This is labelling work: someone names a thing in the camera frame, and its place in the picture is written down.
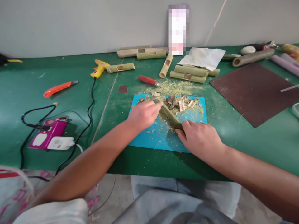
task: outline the purple cylinder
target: purple cylinder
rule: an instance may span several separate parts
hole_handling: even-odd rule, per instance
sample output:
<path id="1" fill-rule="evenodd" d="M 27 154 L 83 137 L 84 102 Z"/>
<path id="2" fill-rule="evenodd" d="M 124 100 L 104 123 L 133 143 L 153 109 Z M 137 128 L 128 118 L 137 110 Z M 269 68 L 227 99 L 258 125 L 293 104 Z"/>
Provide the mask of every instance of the purple cylinder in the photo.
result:
<path id="1" fill-rule="evenodd" d="M 287 62 L 286 60 L 280 58 L 277 55 L 273 55 L 270 59 L 271 61 L 274 61 L 276 64 L 280 65 L 281 67 L 285 68 L 289 72 L 299 77 L 299 68 L 295 65 Z"/>

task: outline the human hand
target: human hand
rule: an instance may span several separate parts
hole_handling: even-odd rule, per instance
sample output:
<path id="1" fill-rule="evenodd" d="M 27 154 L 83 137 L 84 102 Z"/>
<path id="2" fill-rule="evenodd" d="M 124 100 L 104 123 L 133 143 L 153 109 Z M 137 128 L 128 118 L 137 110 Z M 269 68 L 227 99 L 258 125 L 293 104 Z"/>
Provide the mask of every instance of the human hand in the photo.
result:
<path id="1" fill-rule="evenodd" d="M 134 106 L 127 121 L 139 132 L 147 129 L 155 123 L 163 102 L 155 104 L 154 101 L 147 101 Z"/>
<path id="2" fill-rule="evenodd" d="M 182 126 L 185 134 L 179 129 L 175 132 L 186 149 L 202 160 L 213 156 L 225 147 L 215 128 L 209 124 L 185 120 Z"/>

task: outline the green table surface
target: green table surface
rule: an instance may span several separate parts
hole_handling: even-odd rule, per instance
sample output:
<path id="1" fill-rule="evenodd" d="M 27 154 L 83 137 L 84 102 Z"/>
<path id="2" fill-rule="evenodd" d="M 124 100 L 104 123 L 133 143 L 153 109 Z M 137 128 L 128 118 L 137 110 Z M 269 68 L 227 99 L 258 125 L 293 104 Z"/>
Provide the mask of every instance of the green table surface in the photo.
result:
<path id="1" fill-rule="evenodd" d="M 237 54 L 242 46 L 217 47 L 227 53 Z M 174 70 L 182 57 L 176 56 L 167 74 Z M 0 164 L 20 166 L 20 147 L 31 131 L 21 122 L 24 112 L 52 105 L 58 102 L 56 110 L 49 118 L 61 116 L 69 118 L 64 136 L 76 138 L 86 127 L 89 119 L 87 107 L 91 103 L 93 79 L 90 73 L 96 66 L 94 60 L 103 60 L 111 65 L 131 63 L 135 70 L 109 74 L 105 71 L 97 79 L 94 88 L 95 104 L 92 108 L 93 122 L 91 127 L 79 140 L 86 149 L 101 138 L 113 127 L 124 121 L 131 107 L 133 96 L 151 88 L 137 80 L 138 75 L 154 78 L 158 82 L 159 72 L 165 61 L 149 59 L 138 61 L 135 57 L 119 58 L 116 53 L 59 56 L 50 58 L 25 58 L 23 63 L 9 63 L 0 67 Z M 293 84 L 299 84 L 299 78 L 269 60 L 259 62 Z M 237 68 L 231 62 L 220 62 L 221 71 L 218 77 Z M 208 123 L 218 131 L 222 141 L 239 151 L 252 155 L 286 171 L 299 176 L 299 120 L 291 108 L 287 108 L 258 128 L 241 116 L 241 114 L 223 98 L 210 84 L 215 77 L 208 76 L 204 84 L 194 83 L 191 96 L 206 99 Z M 43 93 L 56 85 L 79 80 L 80 82 L 50 99 Z M 120 85 L 128 85 L 127 93 L 118 93 Z M 36 124 L 49 109 L 35 111 L 26 116 L 26 121 Z M 71 153 L 71 150 L 48 152 L 40 149 L 25 148 L 25 168 L 56 170 Z M 72 159 L 79 155 L 79 149 Z M 109 173 L 127 175 L 147 175 L 173 178 L 227 180 L 226 177 L 199 160 L 192 154 L 171 152 L 128 146 L 115 160 Z"/>

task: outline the yellow tool handle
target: yellow tool handle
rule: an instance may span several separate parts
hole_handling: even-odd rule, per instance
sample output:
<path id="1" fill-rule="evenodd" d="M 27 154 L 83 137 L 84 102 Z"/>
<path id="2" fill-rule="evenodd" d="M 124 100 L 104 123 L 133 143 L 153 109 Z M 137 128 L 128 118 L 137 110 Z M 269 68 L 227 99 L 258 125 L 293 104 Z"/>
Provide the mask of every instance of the yellow tool handle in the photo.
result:
<path id="1" fill-rule="evenodd" d="M 93 73 L 91 73 L 90 75 L 92 77 L 96 77 L 99 78 L 101 76 L 101 74 L 104 72 L 105 68 L 103 66 L 99 66 Z"/>

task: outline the cable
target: cable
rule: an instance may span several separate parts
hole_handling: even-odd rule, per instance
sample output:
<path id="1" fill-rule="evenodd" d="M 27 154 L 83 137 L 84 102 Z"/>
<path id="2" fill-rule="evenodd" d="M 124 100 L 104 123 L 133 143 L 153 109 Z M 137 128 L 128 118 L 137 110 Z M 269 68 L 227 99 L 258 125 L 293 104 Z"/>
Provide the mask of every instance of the cable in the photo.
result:
<path id="1" fill-rule="evenodd" d="M 93 88 L 94 88 L 94 85 L 95 85 L 95 83 L 96 83 L 96 80 L 97 80 L 97 78 L 94 77 L 94 78 L 93 78 L 93 86 L 92 86 L 92 88 L 91 88 L 91 99 L 92 99 L 93 101 L 92 101 L 92 103 L 89 105 L 89 107 L 88 107 L 88 109 L 87 109 L 87 115 L 88 115 L 88 117 L 89 117 L 89 123 L 88 123 L 88 125 L 86 126 L 86 128 L 79 134 L 78 138 L 76 139 L 75 144 L 74 144 L 73 151 L 72 151 L 72 153 L 70 154 L 70 156 L 69 156 L 65 161 L 63 161 L 63 162 L 59 165 L 59 167 L 58 167 L 58 169 L 57 169 L 57 171 L 56 171 L 56 173 L 55 173 L 55 176 L 59 173 L 59 171 L 60 171 L 61 167 L 63 166 L 63 164 L 65 164 L 65 163 L 66 163 L 66 162 L 73 156 L 73 154 L 75 153 L 75 150 L 76 150 L 76 147 L 77 147 L 77 144 L 78 144 L 78 141 L 79 141 L 80 137 L 81 137 L 82 134 L 89 128 L 89 126 L 91 125 L 92 119 L 91 119 L 91 117 L 90 117 L 90 115 L 89 115 L 89 109 L 91 108 L 91 106 L 92 106 L 93 103 L 94 103 L 94 99 L 93 99 Z"/>
<path id="2" fill-rule="evenodd" d="M 114 177 L 114 183 L 113 183 L 113 187 L 112 187 L 112 190 L 111 190 L 111 192 L 110 192 L 108 198 L 106 199 L 106 201 L 105 201 L 100 207 L 98 207 L 96 210 L 94 210 L 94 211 L 93 211 L 92 213 L 90 213 L 88 216 L 91 216 L 93 213 L 95 213 L 95 212 L 98 211 L 101 207 L 103 207 L 103 205 L 104 205 L 104 204 L 108 201 L 108 199 L 110 198 L 110 196 L 111 196 L 111 194 L 112 194 L 112 192 L 113 192 L 114 186 L 115 186 L 115 181 L 116 181 L 116 178 L 115 178 L 114 175 L 113 175 L 113 177 Z"/>
<path id="3" fill-rule="evenodd" d="M 299 105 L 299 103 L 296 103 L 292 106 L 293 112 L 294 114 L 299 117 L 299 111 L 296 109 L 296 106 Z"/>
<path id="4" fill-rule="evenodd" d="M 49 182 L 50 181 L 50 180 L 48 180 L 46 178 L 43 178 L 43 177 L 40 177 L 40 176 L 29 176 L 28 178 L 37 178 L 37 179 L 43 180 L 45 182 Z"/>
<path id="5" fill-rule="evenodd" d="M 10 166 L 3 166 L 3 165 L 0 165 L 0 169 L 9 170 L 9 171 L 17 173 L 20 177 L 22 177 L 24 179 L 24 181 L 26 182 L 26 184 L 30 188 L 32 197 L 33 198 L 35 197 L 35 195 L 34 195 L 34 186 L 22 170 L 19 170 L 18 168 L 14 168 L 14 167 L 10 167 Z"/>
<path id="6" fill-rule="evenodd" d="M 30 113 L 30 112 L 32 112 L 32 111 L 35 111 L 35 110 L 46 109 L 46 108 L 49 108 L 49 107 L 53 107 L 53 109 L 52 109 L 46 116 L 44 116 L 42 119 L 40 119 L 39 122 L 38 122 L 36 125 L 28 124 L 28 123 L 25 122 L 24 119 L 25 119 L 25 116 L 26 116 L 28 113 Z M 33 130 L 29 133 L 29 135 L 27 136 L 27 138 L 25 139 L 25 141 L 23 142 L 23 144 L 22 144 L 22 146 L 21 146 L 21 148 L 20 148 L 20 153 L 21 153 L 21 166 L 20 166 L 20 170 L 22 170 L 22 169 L 24 168 L 24 160 L 25 160 L 25 159 L 24 159 L 24 147 L 25 147 L 27 141 L 30 139 L 30 137 L 31 137 L 31 135 L 33 134 L 33 132 L 35 131 L 35 129 L 39 127 L 39 123 L 42 122 L 46 117 L 48 117 L 48 116 L 55 110 L 55 108 L 56 108 L 56 105 L 51 105 L 51 106 L 46 106 L 46 107 L 41 107 L 41 108 L 37 108 L 37 109 L 33 109 L 33 110 L 29 110 L 29 111 L 27 111 L 27 112 L 25 112 L 25 113 L 23 114 L 23 116 L 22 116 L 22 118 L 21 118 L 21 119 L 22 119 L 22 122 L 23 122 L 24 124 L 26 124 L 27 126 L 29 126 L 29 127 L 33 127 Z"/>
<path id="7" fill-rule="evenodd" d="M 77 146 L 79 147 L 81 153 L 83 153 L 83 149 L 82 149 L 81 145 L 77 144 Z"/>

